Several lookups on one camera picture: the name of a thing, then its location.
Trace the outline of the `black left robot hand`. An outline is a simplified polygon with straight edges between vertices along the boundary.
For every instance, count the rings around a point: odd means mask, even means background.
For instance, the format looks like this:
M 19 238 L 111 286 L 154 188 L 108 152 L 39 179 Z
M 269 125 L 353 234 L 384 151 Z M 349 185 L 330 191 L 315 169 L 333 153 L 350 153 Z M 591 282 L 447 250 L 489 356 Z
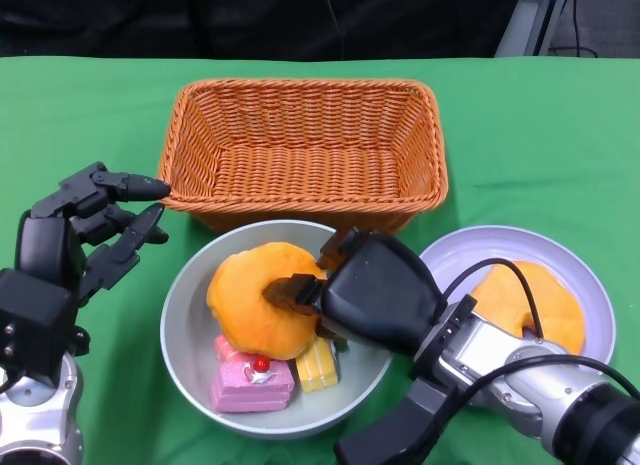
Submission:
M 96 162 L 25 213 L 15 268 L 70 291 L 83 307 L 139 263 L 144 244 L 168 241 L 158 222 L 170 192 L 162 180 Z

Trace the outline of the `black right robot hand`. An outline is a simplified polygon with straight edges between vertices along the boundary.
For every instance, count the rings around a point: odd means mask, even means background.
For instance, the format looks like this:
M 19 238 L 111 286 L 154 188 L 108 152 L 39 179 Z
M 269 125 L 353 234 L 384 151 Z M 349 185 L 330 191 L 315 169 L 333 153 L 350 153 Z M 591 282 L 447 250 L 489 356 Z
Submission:
M 262 291 L 272 305 L 315 318 L 315 332 L 394 353 L 414 355 L 435 325 L 446 299 L 424 262 L 391 235 L 338 230 L 321 247 L 309 272 L 270 282 Z

